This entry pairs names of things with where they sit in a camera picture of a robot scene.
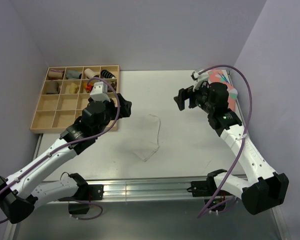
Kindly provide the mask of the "white sock pair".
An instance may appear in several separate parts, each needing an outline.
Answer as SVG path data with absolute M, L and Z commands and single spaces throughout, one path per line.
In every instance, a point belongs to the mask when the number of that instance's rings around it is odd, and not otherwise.
M 142 161 L 149 160 L 160 148 L 159 133 L 161 120 L 158 116 L 147 114 L 140 120 L 138 132 L 133 143 L 133 153 Z

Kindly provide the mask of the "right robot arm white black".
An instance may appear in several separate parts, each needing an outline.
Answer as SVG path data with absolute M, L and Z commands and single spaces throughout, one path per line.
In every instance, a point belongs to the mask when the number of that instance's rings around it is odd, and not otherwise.
M 231 175 L 231 169 L 218 169 L 207 175 L 203 185 L 193 184 L 191 189 L 195 196 L 225 191 L 241 199 L 250 214 L 257 215 L 284 202 L 289 179 L 262 157 L 238 115 L 229 108 L 228 98 L 228 87 L 221 82 L 182 88 L 173 98 L 181 111 L 188 100 L 189 108 L 199 107 L 207 113 L 209 125 L 229 146 L 247 177 L 244 180 Z

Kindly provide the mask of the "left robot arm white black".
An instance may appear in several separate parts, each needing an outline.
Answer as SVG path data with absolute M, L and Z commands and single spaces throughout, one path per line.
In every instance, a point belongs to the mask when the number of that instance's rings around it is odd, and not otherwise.
M 62 200 L 89 206 L 89 185 L 78 173 L 48 184 L 41 182 L 67 161 L 93 145 L 114 123 L 131 115 L 132 103 L 121 94 L 116 101 L 88 99 L 72 125 L 39 157 L 8 177 L 0 176 L 0 209 L 7 221 L 17 224 L 47 203 Z

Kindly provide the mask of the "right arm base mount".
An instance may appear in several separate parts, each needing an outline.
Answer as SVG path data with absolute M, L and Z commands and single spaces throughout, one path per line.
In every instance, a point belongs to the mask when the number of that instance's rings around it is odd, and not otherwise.
M 186 189 L 188 193 L 191 193 L 193 197 L 208 197 L 212 196 L 217 190 L 217 185 L 214 181 L 214 177 L 218 177 L 223 173 L 226 173 L 225 169 L 219 169 L 210 172 L 207 175 L 206 180 L 192 181 L 190 187 Z M 221 213 L 227 212 L 232 208 L 237 202 L 238 198 L 232 196 L 231 198 L 226 198 L 227 195 L 230 195 L 224 190 L 220 190 L 216 196 L 220 196 L 219 200 L 213 200 L 209 206 L 207 206 L 205 212 L 200 211 L 197 218 L 200 218 L 203 214 L 206 213 L 215 213 L 218 216 Z

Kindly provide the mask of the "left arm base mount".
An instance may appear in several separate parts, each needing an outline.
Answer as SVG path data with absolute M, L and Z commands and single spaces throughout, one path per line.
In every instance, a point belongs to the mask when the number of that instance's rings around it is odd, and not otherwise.
M 68 204 L 68 213 L 72 218 L 81 221 L 93 220 L 100 217 L 104 211 L 103 207 L 93 201 L 99 201 L 103 199 L 104 186 L 97 184 L 96 186 L 89 185 L 88 182 L 78 173 L 63 172 L 67 174 L 67 177 L 74 180 L 78 189 L 76 192 L 69 196 L 61 198 L 62 201 L 76 202 Z M 82 217 L 86 215 L 91 207 L 99 209 L 99 213 L 95 216 Z

